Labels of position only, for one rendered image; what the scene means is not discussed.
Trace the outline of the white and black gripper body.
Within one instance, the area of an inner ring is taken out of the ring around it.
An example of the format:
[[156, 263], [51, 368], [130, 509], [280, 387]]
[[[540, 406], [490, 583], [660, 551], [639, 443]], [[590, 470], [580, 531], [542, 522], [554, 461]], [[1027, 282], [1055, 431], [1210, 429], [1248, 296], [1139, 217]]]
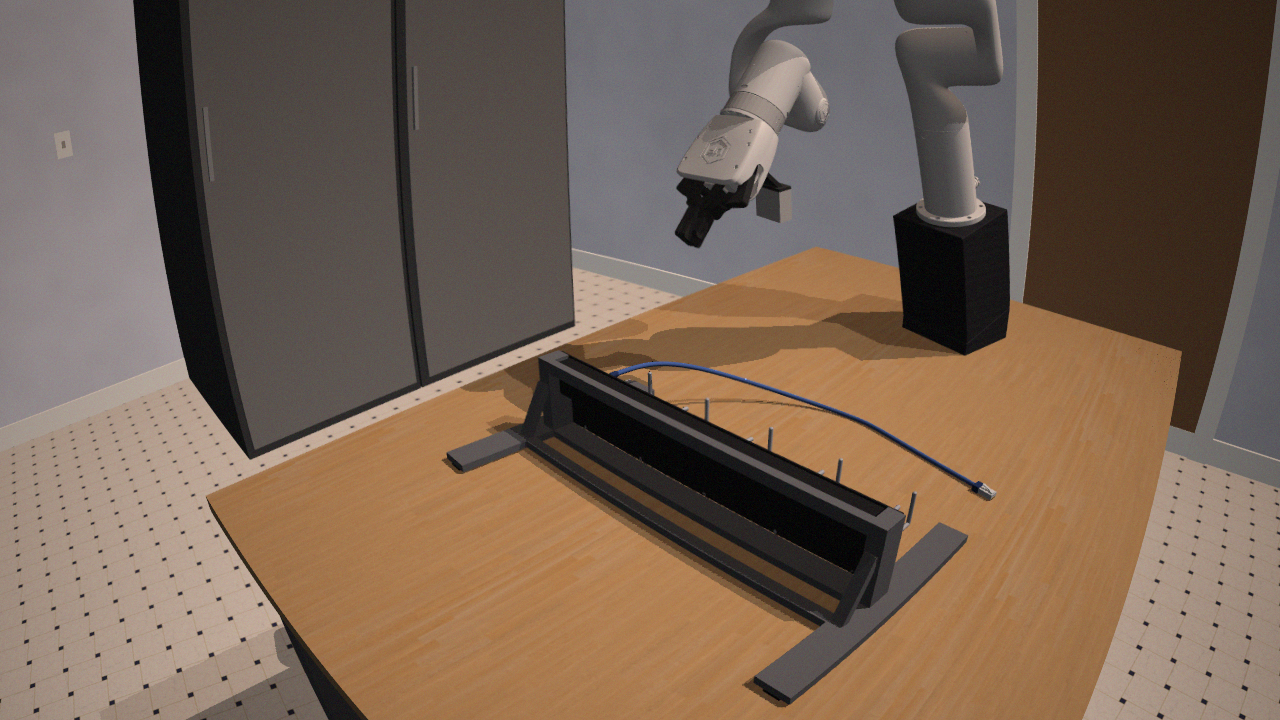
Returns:
[[713, 183], [724, 184], [724, 193], [735, 193], [758, 165], [749, 200], [753, 201], [771, 170], [777, 145], [778, 136], [765, 120], [737, 108], [724, 108], [694, 140], [677, 174], [704, 181], [708, 190]]

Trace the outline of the blue patch cord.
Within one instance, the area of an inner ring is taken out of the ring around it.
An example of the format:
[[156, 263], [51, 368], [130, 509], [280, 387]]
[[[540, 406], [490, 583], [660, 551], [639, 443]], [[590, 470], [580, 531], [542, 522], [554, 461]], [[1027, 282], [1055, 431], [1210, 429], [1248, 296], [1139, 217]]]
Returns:
[[943, 464], [936, 461], [933, 457], [929, 457], [925, 454], [922, 454], [922, 451], [919, 451], [919, 450], [914, 448], [913, 446], [902, 442], [902, 439], [899, 439], [897, 437], [890, 434], [888, 432], [881, 429], [879, 427], [876, 427], [870, 421], [863, 420], [861, 418], [854, 416], [854, 415], [851, 415], [849, 413], [840, 411], [838, 409], [826, 406], [824, 404], [818, 404], [818, 402], [812, 401], [809, 398], [803, 398], [803, 397], [800, 397], [797, 395], [791, 395], [791, 393], [785, 392], [782, 389], [776, 389], [776, 388], [773, 388], [771, 386], [764, 386], [764, 384], [754, 382], [754, 380], [748, 380], [748, 379], [745, 379], [742, 377], [739, 377], [739, 375], [732, 375], [732, 374], [728, 374], [728, 373], [724, 373], [724, 372], [718, 372], [718, 370], [714, 370], [714, 369], [710, 369], [710, 368], [707, 368], [707, 366], [698, 366], [698, 365], [686, 364], [686, 363], [667, 363], [667, 361], [643, 363], [643, 364], [637, 364], [637, 365], [634, 365], [634, 366], [627, 366], [627, 368], [621, 369], [618, 372], [611, 372], [609, 374], [614, 375], [614, 377], [618, 377], [618, 375], [622, 375], [625, 373], [634, 372], [634, 370], [637, 370], [637, 369], [643, 369], [643, 368], [646, 368], [646, 366], [681, 366], [681, 368], [689, 368], [689, 369], [698, 370], [698, 372], [707, 372], [707, 373], [710, 373], [710, 374], [722, 375], [722, 377], [726, 377], [726, 378], [730, 378], [730, 379], [733, 379], [733, 380], [739, 380], [739, 382], [746, 383], [749, 386], [755, 386], [755, 387], [762, 388], [762, 389], [768, 389], [768, 391], [774, 392], [777, 395], [783, 395], [783, 396], [786, 396], [788, 398], [795, 398], [795, 400], [801, 401], [804, 404], [810, 404], [813, 406], [824, 409], [824, 410], [827, 410], [829, 413], [836, 413], [836, 414], [838, 414], [841, 416], [846, 416], [846, 418], [849, 418], [849, 419], [851, 419], [854, 421], [859, 421], [859, 423], [861, 423], [861, 424], [864, 424], [867, 427], [870, 427], [872, 429], [879, 432], [882, 436], [886, 436], [887, 438], [893, 439], [893, 442], [901, 445], [904, 448], [908, 448], [913, 454], [916, 454], [918, 456], [925, 459], [925, 461], [932, 462], [934, 466], [937, 466], [937, 468], [947, 471], [952, 477], [956, 477], [959, 480], [965, 482], [968, 486], [973, 486], [975, 483], [973, 480], [969, 480], [966, 477], [963, 477], [957, 471], [954, 471], [952, 469], [950, 469], [950, 468], [945, 466]]

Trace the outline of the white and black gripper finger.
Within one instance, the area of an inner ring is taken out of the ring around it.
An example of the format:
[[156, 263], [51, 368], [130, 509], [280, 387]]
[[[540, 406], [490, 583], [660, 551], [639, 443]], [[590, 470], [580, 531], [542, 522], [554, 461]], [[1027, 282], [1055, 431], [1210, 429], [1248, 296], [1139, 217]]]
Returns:
[[687, 240], [694, 247], [700, 249], [714, 219], [719, 220], [724, 211], [732, 208], [748, 208], [756, 169], [748, 181], [741, 186], [739, 184], [736, 193], [724, 193], [724, 184], [714, 184], [703, 200], [701, 208], [696, 206], [689, 217], [689, 222], [684, 225], [684, 231], [681, 232], [684, 240]]
[[[684, 193], [684, 196], [687, 196], [687, 201], [686, 201], [686, 204], [689, 205], [689, 208], [687, 208], [687, 210], [685, 211], [685, 214], [684, 214], [684, 217], [682, 217], [681, 222], [678, 223], [678, 227], [677, 227], [677, 229], [675, 231], [675, 234], [676, 234], [676, 236], [677, 236], [677, 237], [678, 237], [680, 240], [682, 240], [682, 241], [684, 241], [685, 243], [687, 243], [689, 246], [692, 246], [691, 243], [689, 243], [689, 241], [687, 241], [687, 240], [684, 240], [684, 237], [682, 237], [681, 232], [684, 231], [684, 225], [686, 225], [686, 223], [689, 222], [689, 217], [690, 217], [690, 215], [692, 214], [692, 210], [694, 210], [694, 209], [695, 209], [696, 206], [698, 206], [698, 208], [701, 208], [701, 202], [703, 202], [703, 199], [705, 199], [705, 197], [707, 197], [707, 193], [709, 193], [709, 192], [710, 192], [710, 190], [708, 190], [708, 188], [707, 188], [707, 187], [704, 186], [704, 182], [701, 182], [701, 181], [695, 181], [695, 182], [694, 182], [692, 179], [687, 179], [687, 178], [684, 178], [684, 179], [682, 179], [682, 181], [681, 181], [681, 182], [680, 182], [680, 183], [677, 184], [677, 190], [678, 190], [678, 192], [680, 192], [680, 193]], [[701, 196], [703, 196], [703, 197], [701, 197]], [[699, 197], [700, 197], [700, 199], [699, 199]]]

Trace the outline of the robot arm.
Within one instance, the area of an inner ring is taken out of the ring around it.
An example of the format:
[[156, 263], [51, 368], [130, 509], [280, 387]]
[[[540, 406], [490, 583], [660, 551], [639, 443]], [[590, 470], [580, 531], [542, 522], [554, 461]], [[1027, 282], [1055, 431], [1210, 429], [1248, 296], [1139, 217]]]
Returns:
[[[792, 44], [764, 40], [785, 26], [829, 20], [833, 3], [771, 0], [733, 46], [731, 96], [724, 108], [753, 113], [777, 136], [783, 126], [805, 132], [826, 126], [829, 101], [812, 74], [806, 55]], [[969, 26], [904, 31], [896, 38], [895, 53], [908, 88], [922, 174], [924, 200], [916, 202], [916, 215], [932, 225], [977, 224], [986, 217], [986, 205], [977, 199], [975, 187], [980, 182], [974, 177], [966, 109], [948, 87], [989, 86], [1002, 78], [996, 0], [893, 3], [902, 20], [913, 24]], [[762, 186], [756, 193], [756, 217], [778, 223], [791, 220], [791, 186], [780, 183], [769, 172]]]

